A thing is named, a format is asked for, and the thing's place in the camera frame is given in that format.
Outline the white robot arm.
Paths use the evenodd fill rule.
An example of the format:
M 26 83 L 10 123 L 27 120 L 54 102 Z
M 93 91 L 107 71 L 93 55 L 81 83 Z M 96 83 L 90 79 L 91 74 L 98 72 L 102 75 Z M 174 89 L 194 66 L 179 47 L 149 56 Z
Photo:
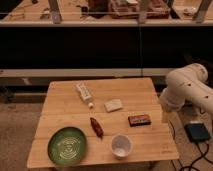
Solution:
M 193 63 L 170 71 L 165 78 L 166 87 L 159 101 L 166 112 L 179 111 L 185 101 L 207 112 L 213 120 L 213 88 L 205 84 L 207 69 L 199 63 Z

